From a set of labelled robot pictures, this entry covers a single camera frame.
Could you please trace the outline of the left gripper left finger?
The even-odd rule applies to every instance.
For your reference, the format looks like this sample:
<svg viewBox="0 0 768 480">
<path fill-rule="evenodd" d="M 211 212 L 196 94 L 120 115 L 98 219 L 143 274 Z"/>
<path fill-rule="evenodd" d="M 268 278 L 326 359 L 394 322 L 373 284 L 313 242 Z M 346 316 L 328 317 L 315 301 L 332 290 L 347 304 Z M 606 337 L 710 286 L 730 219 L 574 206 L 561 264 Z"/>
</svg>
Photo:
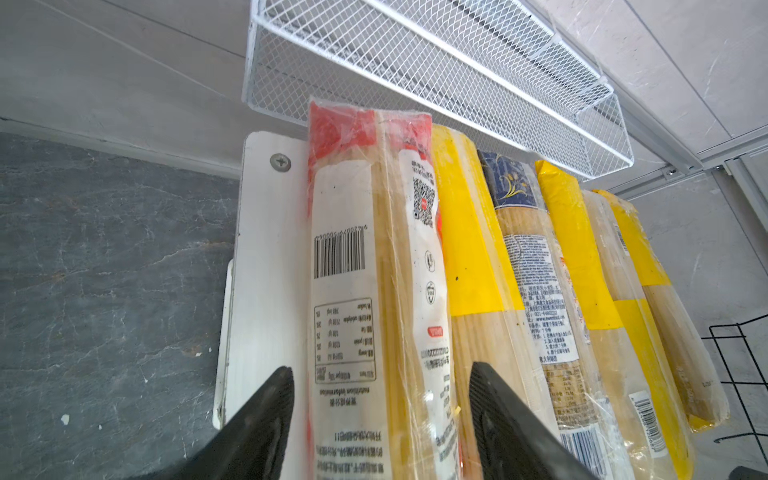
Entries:
<svg viewBox="0 0 768 480">
<path fill-rule="evenodd" d="M 140 475 L 140 480 L 278 479 L 295 403 L 291 368 L 281 366 L 192 458 Z"/>
</svg>

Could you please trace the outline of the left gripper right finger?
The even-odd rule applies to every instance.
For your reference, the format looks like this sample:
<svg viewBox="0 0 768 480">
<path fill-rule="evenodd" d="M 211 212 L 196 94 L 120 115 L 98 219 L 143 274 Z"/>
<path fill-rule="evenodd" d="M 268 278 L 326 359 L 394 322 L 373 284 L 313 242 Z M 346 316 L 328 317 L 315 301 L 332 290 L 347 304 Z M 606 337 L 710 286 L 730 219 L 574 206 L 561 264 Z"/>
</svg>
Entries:
<svg viewBox="0 0 768 480">
<path fill-rule="evenodd" d="M 484 362 L 469 380 L 473 431 L 485 479 L 592 479 L 509 385 Z"/>
</svg>

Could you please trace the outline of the clear blue-end spaghetti bag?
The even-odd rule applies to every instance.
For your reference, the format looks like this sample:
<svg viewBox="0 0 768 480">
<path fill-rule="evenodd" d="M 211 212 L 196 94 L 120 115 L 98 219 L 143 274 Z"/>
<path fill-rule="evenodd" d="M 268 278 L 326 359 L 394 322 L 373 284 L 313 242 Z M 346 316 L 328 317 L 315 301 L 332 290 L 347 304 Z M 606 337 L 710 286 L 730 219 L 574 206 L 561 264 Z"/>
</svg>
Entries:
<svg viewBox="0 0 768 480">
<path fill-rule="evenodd" d="M 605 396 L 562 252 L 532 167 L 478 154 L 546 377 L 562 445 L 599 479 L 633 467 Z"/>
</svg>

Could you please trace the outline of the red spaghetti bag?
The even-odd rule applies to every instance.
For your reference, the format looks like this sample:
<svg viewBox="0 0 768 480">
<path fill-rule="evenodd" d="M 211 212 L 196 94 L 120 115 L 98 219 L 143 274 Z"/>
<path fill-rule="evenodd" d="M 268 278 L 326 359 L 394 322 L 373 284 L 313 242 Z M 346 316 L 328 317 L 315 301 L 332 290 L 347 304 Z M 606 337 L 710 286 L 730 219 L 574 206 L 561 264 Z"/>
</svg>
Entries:
<svg viewBox="0 0 768 480">
<path fill-rule="evenodd" d="M 308 127 L 310 473 L 456 479 L 432 119 L 314 99 Z"/>
</svg>

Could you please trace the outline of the half yellow spaghetti bag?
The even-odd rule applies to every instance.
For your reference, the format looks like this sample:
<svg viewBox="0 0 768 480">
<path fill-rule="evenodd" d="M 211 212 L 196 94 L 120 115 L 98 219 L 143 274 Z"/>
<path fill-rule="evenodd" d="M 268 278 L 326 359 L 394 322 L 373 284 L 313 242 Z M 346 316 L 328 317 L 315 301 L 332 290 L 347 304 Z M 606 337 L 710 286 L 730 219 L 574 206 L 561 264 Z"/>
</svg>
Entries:
<svg viewBox="0 0 768 480">
<path fill-rule="evenodd" d="M 589 191 L 583 191 L 582 196 L 606 284 L 649 383 L 651 399 L 667 452 L 671 456 L 677 477 L 690 479 L 693 477 L 695 460 L 690 429 L 629 249 L 608 200 Z"/>
</svg>

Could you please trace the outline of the yellow-end spaghetti bag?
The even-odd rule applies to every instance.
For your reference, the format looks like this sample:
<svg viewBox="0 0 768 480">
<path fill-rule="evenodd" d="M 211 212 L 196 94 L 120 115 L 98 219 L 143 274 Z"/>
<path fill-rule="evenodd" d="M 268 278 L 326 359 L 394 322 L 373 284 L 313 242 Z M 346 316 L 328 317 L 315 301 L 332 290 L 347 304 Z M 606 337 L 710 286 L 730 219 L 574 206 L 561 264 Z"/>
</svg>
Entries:
<svg viewBox="0 0 768 480">
<path fill-rule="evenodd" d="M 691 429 L 723 424 L 730 405 L 712 358 L 692 318 L 655 254 L 637 209 L 616 195 L 597 192 L 611 207 L 656 322 Z"/>
</svg>

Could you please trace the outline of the yellow-top spaghetti bag barcode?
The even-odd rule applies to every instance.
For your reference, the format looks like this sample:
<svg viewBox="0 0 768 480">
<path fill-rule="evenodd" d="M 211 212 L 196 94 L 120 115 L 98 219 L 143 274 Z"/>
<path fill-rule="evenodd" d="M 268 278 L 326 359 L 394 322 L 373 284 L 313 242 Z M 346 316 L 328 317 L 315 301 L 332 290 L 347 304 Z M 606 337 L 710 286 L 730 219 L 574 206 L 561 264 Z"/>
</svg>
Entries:
<svg viewBox="0 0 768 480">
<path fill-rule="evenodd" d="M 609 292 L 579 182 L 545 160 L 536 177 L 589 331 L 604 391 L 636 479 L 675 479 L 651 392 Z"/>
</svg>

